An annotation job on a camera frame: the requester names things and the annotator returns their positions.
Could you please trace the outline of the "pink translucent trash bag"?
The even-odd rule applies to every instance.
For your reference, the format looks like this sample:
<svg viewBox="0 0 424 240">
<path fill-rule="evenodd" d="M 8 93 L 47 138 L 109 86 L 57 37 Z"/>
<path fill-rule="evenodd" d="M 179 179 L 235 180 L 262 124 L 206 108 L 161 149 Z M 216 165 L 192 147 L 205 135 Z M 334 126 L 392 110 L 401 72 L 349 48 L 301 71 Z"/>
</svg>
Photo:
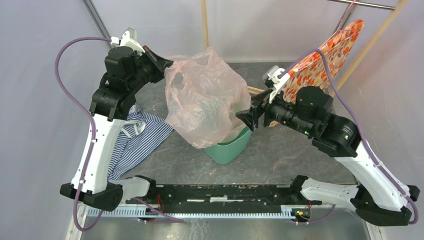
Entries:
<svg viewBox="0 0 424 240">
<path fill-rule="evenodd" d="M 236 113 L 250 108 L 248 85 L 212 47 L 175 55 L 164 72 L 166 123 L 197 149 L 234 140 L 246 125 Z"/>
</svg>

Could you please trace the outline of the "green plastic trash bin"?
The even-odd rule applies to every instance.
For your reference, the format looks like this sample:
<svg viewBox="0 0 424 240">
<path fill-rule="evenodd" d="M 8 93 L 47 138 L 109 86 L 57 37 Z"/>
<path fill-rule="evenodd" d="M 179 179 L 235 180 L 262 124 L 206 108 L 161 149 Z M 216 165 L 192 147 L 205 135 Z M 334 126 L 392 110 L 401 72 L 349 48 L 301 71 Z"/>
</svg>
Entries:
<svg viewBox="0 0 424 240">
<path fill-rule="evenodd" d="M 203 151 L 217 164 L 225 165 L 244 151 L 251 135 L 252 131 L 245 127 L 232 141 L 206 147 Z"/>
</svg>

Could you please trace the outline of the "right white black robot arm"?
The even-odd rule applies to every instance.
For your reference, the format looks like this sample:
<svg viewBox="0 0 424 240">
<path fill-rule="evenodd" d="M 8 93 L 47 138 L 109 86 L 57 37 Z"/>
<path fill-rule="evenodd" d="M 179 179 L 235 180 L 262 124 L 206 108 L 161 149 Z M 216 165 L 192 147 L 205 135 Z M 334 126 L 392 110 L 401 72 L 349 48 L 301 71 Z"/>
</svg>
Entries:
<svg viewBox="0 0 424 240">
<path fill-rule="evenodd" d="M 357 125 L 332 113 L 330 95 L 315 86 L 301 88 L 295 103 L 284 101 L 281 95 L 269 100 L 270 94 L 270 90 L 265 90 L 255 95 L 250 108 L 237 112 L 236 117 L 252 131 L 263 117 L 265 127 L 275 121 L 307 136 L 314 147 L 341 163 L 358 180 L 358 184 L 342 185 L 298 175 L 288 190 L 293 203 L 310 201 L 349 208 L 379 227 L 407 226 L 416 219 L 408 205 L 417 201 L 420 189 L 396 180 L 372 156 Z"/>
</svg>

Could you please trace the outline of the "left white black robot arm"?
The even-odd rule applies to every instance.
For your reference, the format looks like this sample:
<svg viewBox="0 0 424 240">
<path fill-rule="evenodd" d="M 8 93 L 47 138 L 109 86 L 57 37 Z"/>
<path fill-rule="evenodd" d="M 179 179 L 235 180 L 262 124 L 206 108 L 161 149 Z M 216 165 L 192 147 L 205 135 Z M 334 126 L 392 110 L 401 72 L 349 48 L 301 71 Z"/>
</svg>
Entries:
<svg viewBox="0 0 424 240">
<path fill-rule="evenodd" d="M 158 116 L 136 104 L 136 93 L 164 78 L 171 60 L 148 47 L 118 46 L 104 60 L 106 72 L 87 110 L 90 125 L 78 170 L 61 195 L 103 211 L 139 197 L 153 203 L 157 190 L 152 180 L 135 176 L 121 179 L 131 167 L 151 154 L 173 131 Z"/>
</svg>

